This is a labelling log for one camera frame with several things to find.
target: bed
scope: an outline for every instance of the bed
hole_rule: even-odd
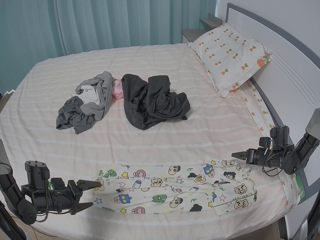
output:
[[[141,131],[127,121],[123,100],[113,99],[105,118],[92,129],[79,135],[72,128],[56,130],[58,109],[75,87],[104,70],[115,78],[126,73],[168,75],[171,91],[187,94],[191,104],[188,120],[162,122]],[[27,183],[26,160],[45,162],[50,176],[65,182],[91,180],[102,166],[114,163],[170,165],[183,161],[187,165],[200,163],[206,156],[230,159],[232,152],[257,148],[260,137],[241,91],[220,97],[202,61],[186,43],[97,50],[39,62],[0,115],[0,139],[19,186]],[[34,226],[70,240],[233,238],[277,221],[299,202],[290,176],[282,172],[270,178],[260,167],[251,168],[257,203],[221,216],[211,211],[120,214],[92,207],[75,216],[51,215]],[[293,190],[288,194],[285,186],[290,185]],[[91,202],[92,196],[87,191],[81,201]]]

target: curtain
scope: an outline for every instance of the curtain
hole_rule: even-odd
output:
[[[0,0],[0,91],[38,62],[126,46],[175,44],[204,28],[216,0]]]

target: gray headboard frame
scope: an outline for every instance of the gray headboard frame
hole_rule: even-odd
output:
[[[256,20],[257,22],[263,24],[264,26],[268,27],[269,29],[273,30],[274,32],[276,32],[278,35],[282,36],[284,39],[286,39],[288,42],[290,42],[292,45],[294,45],[296,48],[298,48],[298,50],[300,50],[304,55],[306,55],[307,58],[309,58],[319,69],[320,69],[320,57],[315,54],[309,47],[307,47],[304,43],[302,43],[300,40],[298,40],[297,38],[295,38],[292,34],[288,33],[287,31],[285,31],[284,29],[280,28],[279,26],[275,25],[274,23],[270,22],[269,20],[262,18],[261,16],[250,12],[246,9],[243,9],[239,6],[236,6],[232,3],[228,3],[227,5],[227,10],[226,10],[226,22],[228,22],[228,15],[229,15],[229,8],[236,10],[254,20]],[[279,115],[277,114],[276,110],[274,109],[274,107],[272,106],[271,102],[269,101],[269,99],[266,97],[266,95],[264,94],[263,90],[260,88],[260,86],[257,84],[257,82],[251,78],[252,83],[254,84],[254,86],[256,86],[259,94],[261,95],[263,101],[266,103],[266,106],[269,109],[269,112],[274,120],[274,123],[276,126],[283,126],[283,123],[281,121],[281,118],[279,117]],[[300,201],[300,203],[304,202],[305,200],[307,200],[308,198],[310,198],[311,196],[313,196],[315,193],[317,193],[320,189],[320,178],[318,178],[318,180],[316,180],[311,186],[308,186],[307,183],[307,179],[306,179],[306,175],[304,173],[304,171],[302,170],[301,172],[299,172],[300,176],[301,176],[301,180],[305,189],[305,197]]]

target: headboard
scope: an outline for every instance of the headboard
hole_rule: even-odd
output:
[[[228,3],[226,22],[256,39],[272,53],[272,61],[253,75],[276,125],[290,128],[296,144],[316,108],[320,107],[320,58],[297,38],[274,23]],[[302,202],[320,189],[320,148],[300,174],[305,188]]]

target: pink cloth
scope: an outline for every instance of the pink cloth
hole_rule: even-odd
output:
[[[148,77],[141,78],[142,80],[148,82]],[[122,81],[121,79],[115,79],[113,86],[112,86],[112,96],[116,99],[122,99],[123,98],[123,90],[122,90]]]

